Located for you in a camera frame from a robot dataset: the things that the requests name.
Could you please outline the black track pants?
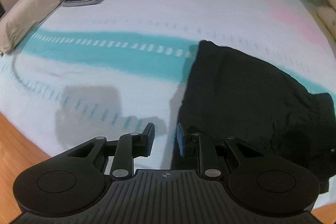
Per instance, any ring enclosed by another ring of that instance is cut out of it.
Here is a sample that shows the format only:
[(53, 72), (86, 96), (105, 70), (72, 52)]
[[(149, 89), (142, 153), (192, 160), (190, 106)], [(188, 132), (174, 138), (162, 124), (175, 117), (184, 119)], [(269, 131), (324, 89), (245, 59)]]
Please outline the black track pants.
[(321, 193), (335, 175), (335, 110), (274, 65), (202, 40), (177, 121), (216, 142), (234, 136), (310, 170)]

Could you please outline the cream leaf print pillow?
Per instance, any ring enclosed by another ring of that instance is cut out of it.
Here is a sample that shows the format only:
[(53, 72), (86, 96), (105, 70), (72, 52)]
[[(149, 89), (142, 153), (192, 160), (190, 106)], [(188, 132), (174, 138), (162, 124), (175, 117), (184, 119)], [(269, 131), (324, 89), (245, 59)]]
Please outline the cream leaf print pillow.
[(336, 0), (326, 0), (327, 6), (321, 6), (317, 9), (317, 14), (326, 26), (332, 37), (335, 39), (335, 18), (336, 18)]

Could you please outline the floral knit bed blanket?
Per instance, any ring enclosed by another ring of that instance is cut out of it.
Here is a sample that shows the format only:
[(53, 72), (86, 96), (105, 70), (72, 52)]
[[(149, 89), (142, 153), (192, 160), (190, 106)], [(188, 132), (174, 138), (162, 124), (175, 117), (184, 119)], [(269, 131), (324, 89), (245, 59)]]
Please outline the floral knit bed blanket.
[(155, 124), (138, 169), (167, 169), (201, 40), (265, 60), (310, 93), (335, 95), (321, 0), (104, 0), (58, 7), (1, 58), (1, 113), (55, 156), (95, 136)]

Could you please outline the beige pillow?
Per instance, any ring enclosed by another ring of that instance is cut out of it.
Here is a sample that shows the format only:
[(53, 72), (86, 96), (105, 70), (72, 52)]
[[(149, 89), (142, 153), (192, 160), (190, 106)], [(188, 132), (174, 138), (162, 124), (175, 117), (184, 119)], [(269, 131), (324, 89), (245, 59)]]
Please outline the beige pillow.
[(1, 53), (10, 52), (61, 0), (19, 0), (1, 19)]

